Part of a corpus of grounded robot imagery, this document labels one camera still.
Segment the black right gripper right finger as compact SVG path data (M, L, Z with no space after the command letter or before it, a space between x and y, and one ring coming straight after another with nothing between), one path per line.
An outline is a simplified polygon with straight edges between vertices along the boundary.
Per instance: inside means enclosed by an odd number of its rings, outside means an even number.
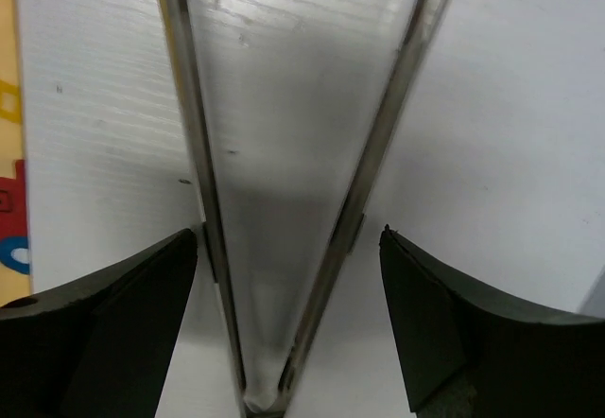
M508 294L391 229L381 234L379 255L414 414L603 415L603 320Z

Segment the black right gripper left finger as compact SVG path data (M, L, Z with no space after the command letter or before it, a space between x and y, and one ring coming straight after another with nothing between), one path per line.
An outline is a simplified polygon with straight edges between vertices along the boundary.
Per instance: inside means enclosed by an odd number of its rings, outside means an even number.
M2 416L154 416L197 263L185 229L3 305Z

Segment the stainless steel tongs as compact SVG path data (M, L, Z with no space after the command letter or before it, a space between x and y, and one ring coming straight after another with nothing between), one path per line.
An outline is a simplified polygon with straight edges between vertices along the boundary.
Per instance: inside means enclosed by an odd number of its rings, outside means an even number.
M244 417L287 415L450 0L158 0Z

